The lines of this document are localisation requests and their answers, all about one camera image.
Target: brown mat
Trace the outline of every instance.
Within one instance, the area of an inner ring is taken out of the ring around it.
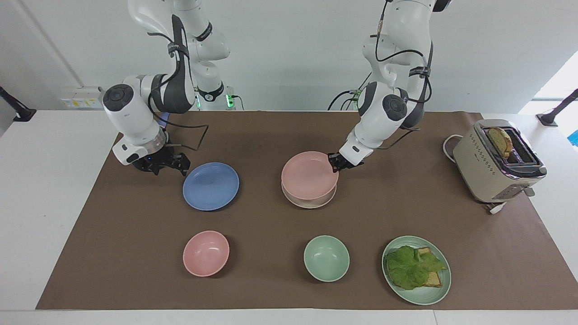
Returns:
[[[190,208],[174,170],[142,173],[107,158],[60,255],[38,309],[423,309],[388,287],[380,258],[401,235],[434,243],[447,257],[448,296],[427,309],[578,309],[578,283],[528,198],[497,216],[475,203],[442,153],[479,114],[427,113],[421,132],[343,171],[334,200],[318,210],[291,205],[280,188],[285,162],[307,150],[334,152],[355,113],[195,112],[177,123],[209,123],[192,167],[221,161],[241,179],[237,198],[212,213]],[[196,145],[196,130],[170,129]],[[203,230],[231,244],[212,278],[185,270],[182,252]],[[308,240],[341,239],[351,266],[335,283],[303,265]]]

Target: green bowl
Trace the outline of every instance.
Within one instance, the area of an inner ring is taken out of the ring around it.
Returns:
[[[311,239],[303,254],[307,271],[319,281],[333,282],[341,279],[349,269],[347,247],[332,236]]]
[[[408,245],[413,248],[421,248],[421,247],[429,247],[432,253],[439,258],[446,266],[447,269],[441,270],[438,272],[439,278],[442,281],[441,288],[430,288],[430,287],[419,287],[413,290],[405,290],[396,286],[392,281],[387,271],[387,265],[385,262],[386,255],[389,253],[396,251],[401,246]],[[387,283],[393,289],[398,296],[402,297],[406,301],[411,302],[412,304],[416,305],[433,305],[440,300],[444,299],[447,295],[448,291],[450,291],[451,286],[451,271],[450,265],[447,263],[446,257],[442,254],[442,252],[434,246],[432,243],[426,241],[423,238],[415,237],[415,236],[402,236],[395,238],[389,244],[387,244],[386,249],[383,251],[383,255],[381,256],[381,268],[383,270],[383,275],[386,277]]]

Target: toaster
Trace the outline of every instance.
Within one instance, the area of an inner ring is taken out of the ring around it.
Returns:
[[[488,137],[499,127],[512,139],[513,150],[503,158]],[[523,134],[506,120],[480,120],[458,142],[455,163],[473,196],[485,203],[502,203],[521,193],[533,196],[532,185],[546,176],[546,167]]]

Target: table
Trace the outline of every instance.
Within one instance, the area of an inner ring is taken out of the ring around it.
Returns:
[[[532,203],[574,276],[578,275],[578,154],[555,128],[544,128],[532,116],[484,115],[518,125],[549,168],[535,186]],[[116,137],[102,112],[40,111],[29,123],[13,124],[0,138],[0,323],[110,322],[158,323],[569,323],[578,311],[33,311],[76,218]]]

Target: bread slice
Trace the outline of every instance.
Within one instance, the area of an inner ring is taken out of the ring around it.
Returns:
[[[431,249],[429,247],[422,247],[422,248],[418,248],[417,249],[417,253],[419,255],[425,254],[425,253],[431,253]],[[433,288],[441,288],[442,287],[442,281],[439,278],[439,274],[437,272],[430,272],[428,273],[428,279],[427,281],[425,281],[424,287],[433,287]]]
[[[512,152],[513,145],[512,139],[507,134],[507,132],[502,128],[490,128],[488,130],[488,137],[494,144],[494,148],[496,148],[498,153],[505,159],[508,159],[508,157],[510,157],[510,153]]]

